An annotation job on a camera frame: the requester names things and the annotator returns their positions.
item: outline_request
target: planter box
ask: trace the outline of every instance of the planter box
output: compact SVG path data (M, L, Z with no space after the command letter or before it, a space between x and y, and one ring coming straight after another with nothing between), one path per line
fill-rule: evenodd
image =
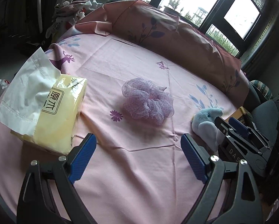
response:
M176 16L176 17L179 17L180 13L178 13L177 11L167 7L167 6L164 6L164 10L163 10L165 13L168 13L170 15L173 15L173 16Z

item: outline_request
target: silver screw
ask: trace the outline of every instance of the silver screw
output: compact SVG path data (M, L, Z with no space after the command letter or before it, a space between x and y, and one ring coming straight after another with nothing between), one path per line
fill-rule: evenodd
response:
M240 163L241 163L242 165L247 165L247 161L244 160L244 159L241 159L241 160L240 160Z
M216 155L212 155L212 156L210 157L210 159L211 159L212 161L218 161L218 160L219 160L219 157L216 156Z
M32 160L31 163L30 163L32 166L35 166L38 164L38 161L37 160Z
M58 158L58 161L66 161L67 160L67 157L66 156L60 156Z

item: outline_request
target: black window frame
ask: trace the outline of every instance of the black window frame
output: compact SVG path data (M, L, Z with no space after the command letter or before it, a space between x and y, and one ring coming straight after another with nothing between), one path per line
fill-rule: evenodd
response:
M239 53L236 55L236 57L240 58L243 55L243 53L246 52L246 50L251 46L255 37L257 36L260 29L263 27L264 23L266 22L266 16L271 11L272 2L271 0L266 0L263 8L259 9L259 7L254 2L254 0L251 0L254 6L258 9L259 15L255 20L255 22L253 23L253 25L251 26L251 28L247 31L244 38L242 38L237 33L237 31L232 27L232 25L230 25L229 22L224 19L225 15L233 5L234 1L235 0L217 0L199 27L185 18L180 18L180 19L189 23L198 31L200 31L201 33L205 34L208 37L210 36L207 35L206 32L213 24L237 48ZM160 2L161 0L151 0L149 4L154 7L158 7Z

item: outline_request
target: yellow tissue package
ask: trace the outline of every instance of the yellow tissue package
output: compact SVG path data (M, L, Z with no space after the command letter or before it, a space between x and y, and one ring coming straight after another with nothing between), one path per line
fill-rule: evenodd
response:
M14 131L12 134L49 152L67 155L72 149L74 125L86 86L85 78L61 74L44 103L34 135L31 137Z

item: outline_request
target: blue stuffed animal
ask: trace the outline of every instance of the blue stuffed animal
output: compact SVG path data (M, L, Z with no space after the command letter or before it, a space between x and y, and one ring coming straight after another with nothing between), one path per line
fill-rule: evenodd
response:
M214 120L222 115L223 111L220 108L201 109L194 115L191 125L194 133L214 152L218 150L218 137L220 137L220 131L214 125Z

